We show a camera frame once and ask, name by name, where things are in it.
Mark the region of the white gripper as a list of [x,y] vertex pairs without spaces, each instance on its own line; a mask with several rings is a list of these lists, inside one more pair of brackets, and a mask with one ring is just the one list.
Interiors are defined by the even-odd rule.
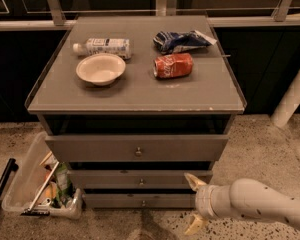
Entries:
[[190,173],[184,174],[190,188],[196,191],[195,208],[197,213],[190,216],[190,224],[185,235],[198,233],[208,223],[208,220],[224,219],[231,215],[231,202],[229,197],[230,186],[206,185]]

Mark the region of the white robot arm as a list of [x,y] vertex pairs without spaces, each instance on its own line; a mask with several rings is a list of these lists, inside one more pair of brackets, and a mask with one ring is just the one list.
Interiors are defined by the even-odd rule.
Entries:
[[280,222],[300,231],[300,200],[253,179],[241,178],[231,185],[217,186],[190,173],[184,176],[195,192],[195,211],[186,235],[197,233],[209,220],[224,218]]

